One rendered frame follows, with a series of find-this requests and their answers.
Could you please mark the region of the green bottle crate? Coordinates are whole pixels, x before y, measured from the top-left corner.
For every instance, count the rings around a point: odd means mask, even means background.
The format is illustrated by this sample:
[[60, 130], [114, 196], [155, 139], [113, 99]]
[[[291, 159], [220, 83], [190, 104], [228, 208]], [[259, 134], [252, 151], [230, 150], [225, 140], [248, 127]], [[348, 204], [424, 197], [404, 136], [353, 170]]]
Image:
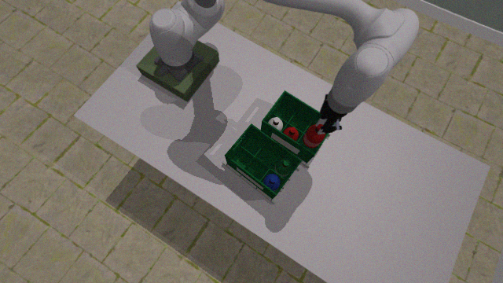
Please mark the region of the green bottle crate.
[[[274, 171], [276, 163], [281, 158], [291, 160], [292, 170], [294, 169], [286, 177], [281, 177]], [[241, 135], [233, 144], [227, 157], [228, 165], [272, 199], [280, 192], [301, 162], [300, 158], [263, 133], [259, 128], [252, 129]], [[263, 180], [268, 174], [277, 175], [281, 181], [280, 186], [284, 182], [281, 188], [278, 187], [278, 189], [280, 188], [278, 191], [274, 192], [263, 184]]]
[[[310, 107], [308, 104], [304, 103], [297, 97], [290, 95], [282, 98], [274, 104], [274, 106], [263, 119], [261, 131], [271, 137], [274, 141], [282, 145], [289, 152], [299, 157], [304, 162], [308, 163], [313, 158], [313, 156], [315, 156], [322, 143], [329, 135], [329, 133], [326, 133], [325, 138], [323, 139], [321, 144], [319, 144], [315, 153], [313, 153], [313, 151], [316, 147], [309, 148], [303, 143], [304, 134], [307, 132], [310, 126], [317, 123], [317, 121], [320, 119], [320, 116], [321, 114], [319, 111]], [[283, 123], [282, 131], [279, 131], [277, 128], [268, 124], [269, 120], [274, 117], [281, 119]], [[299, 132], [297, 141], [293, 140], [283, 133], [284, 129], [288, 127], [294, 127]]]

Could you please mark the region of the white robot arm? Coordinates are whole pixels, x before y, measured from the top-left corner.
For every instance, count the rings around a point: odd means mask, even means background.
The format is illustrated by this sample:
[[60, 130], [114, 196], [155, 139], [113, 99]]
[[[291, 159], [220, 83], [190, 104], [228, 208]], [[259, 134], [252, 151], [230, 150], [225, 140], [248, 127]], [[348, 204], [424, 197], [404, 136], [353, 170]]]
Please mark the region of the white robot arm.
[[[263, 1], [337, 16], [352, 27], [357, 51], [338, 71], [327, 97], [329, 107], [339, 114], [354, 111], [376, 92], [406, 55], [419, 29], [414, 11], [375, 9], [362, 0]], [[161, 66], [160, 77], [171, 73], [182, 81], [204, 60], [193, 47], [221, 19], [224, 9], [224, 0], [182, 0], [176, 9], [159, 9], [152, 15], [149, 30], [159, 53], [154, 61]]]

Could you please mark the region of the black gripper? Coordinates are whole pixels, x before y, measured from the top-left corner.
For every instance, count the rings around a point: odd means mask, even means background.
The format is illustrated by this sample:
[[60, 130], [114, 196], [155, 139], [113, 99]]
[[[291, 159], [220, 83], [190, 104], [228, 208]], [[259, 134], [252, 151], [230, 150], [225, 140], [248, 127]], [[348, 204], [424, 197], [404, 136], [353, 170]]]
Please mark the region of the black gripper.
[[[342, 127], [340, 126], [340, 121], [341, 121], [342, 117], [344, 117], [347, 114], [347, 113], [346, 114], [339, 114], [337, 112], [334, 112], [329, 107], [327, 97], [328, 97], [328, 95], [326, 94], [325, 100], [324, 100], [323, 105], [320, 110], [320, 114], [322, 114], [322, 113], [323, 114], [321, 115], [321, 118], [316, 123], [316, 126], [318, 124], [323, 124], [323, 127], [321, 127], [321, 129], [318, 131], [318, 134], [326, 134], [326, 133], [332, 133], [335, 130], [342, 130]], [[327, 117], [327, 119], [326, 119], [326, 117]], [[324, 133], [324, 131], [325, 131], [325, 133]]]

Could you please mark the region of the blue bottle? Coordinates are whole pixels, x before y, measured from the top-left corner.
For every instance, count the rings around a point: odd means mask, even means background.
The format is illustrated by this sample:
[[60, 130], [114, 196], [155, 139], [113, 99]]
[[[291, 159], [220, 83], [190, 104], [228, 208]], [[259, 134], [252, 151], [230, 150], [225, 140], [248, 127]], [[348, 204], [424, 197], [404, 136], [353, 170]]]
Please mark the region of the blue bottle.
[[275, 174], [268, 174], [264, 180], [263, 184], [272, 189], [274, 192], [278, 189], [281, 184], [279, 177]]

